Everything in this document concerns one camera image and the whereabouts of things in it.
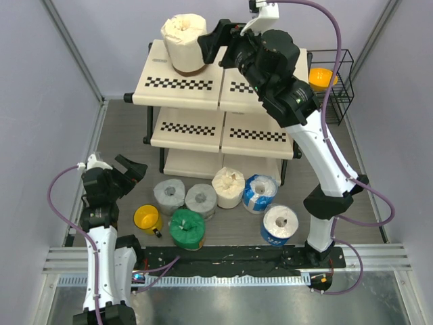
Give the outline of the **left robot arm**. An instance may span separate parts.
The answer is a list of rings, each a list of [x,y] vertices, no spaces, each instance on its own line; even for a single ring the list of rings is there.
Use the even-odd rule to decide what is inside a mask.
[[[82,171],[85,194],[80,226],[87,244],[87,291],[83,310],[73,324],[136,324],[129,295],[133,270],[143,265],[144,252],[135,235],[118,236],[117,200],[140,182],[147,165],[122,155],[116,161],[125,167],[121,173],[93,153]]]

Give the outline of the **cream roll with brown band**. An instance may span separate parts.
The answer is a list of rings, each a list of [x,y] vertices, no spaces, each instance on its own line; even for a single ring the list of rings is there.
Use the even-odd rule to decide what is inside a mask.
[[[198,37],[207,34],[206,20],[197,14],[177,14],[160,29],[173,68],[196,74],[205,67]]]

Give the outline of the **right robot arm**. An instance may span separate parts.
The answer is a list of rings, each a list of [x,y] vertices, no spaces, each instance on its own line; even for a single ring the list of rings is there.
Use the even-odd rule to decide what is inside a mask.
[[[332,141],[328,128],[321,122],[319,99],[308,83],[294,76],[300,49],[282,30],[267,30],[258,35],[241,32],[241,26],[221,19],[216,28],[198,37],[203,61],[214,62],[220,47],[227,48],[219,65],[236,68],[253,88],[277,124],[284,128],[308,159],[319,185],[304,199],[311,215],[305,257],[309,265],[321,267],[329,261],[332,223],[353,203],[353,196],[369,183],[350,167],[344,175],[326,142]]]

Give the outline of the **cream paper roll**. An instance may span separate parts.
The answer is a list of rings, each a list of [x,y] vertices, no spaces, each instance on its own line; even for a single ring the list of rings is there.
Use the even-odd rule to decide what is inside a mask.
[[[217,205],[222,209],[233,209],[242,200],[246,181],[238,170],[223,167],[212,180]]]

